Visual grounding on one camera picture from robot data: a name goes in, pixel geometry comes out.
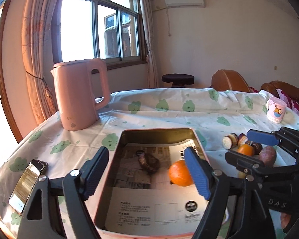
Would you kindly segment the right hand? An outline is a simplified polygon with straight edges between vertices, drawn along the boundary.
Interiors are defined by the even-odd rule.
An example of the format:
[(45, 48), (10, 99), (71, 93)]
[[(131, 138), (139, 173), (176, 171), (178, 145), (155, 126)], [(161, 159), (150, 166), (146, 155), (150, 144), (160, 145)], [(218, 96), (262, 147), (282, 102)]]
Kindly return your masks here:
[(290, 223), (291, 217), (292, 216), (290, 214), (281, 213), (281, 215), (280, 215), (280, 221), (281, 221), (281, 227), (282, 227), (282, 229), (286, 229), (287, 228), (287, 226)]

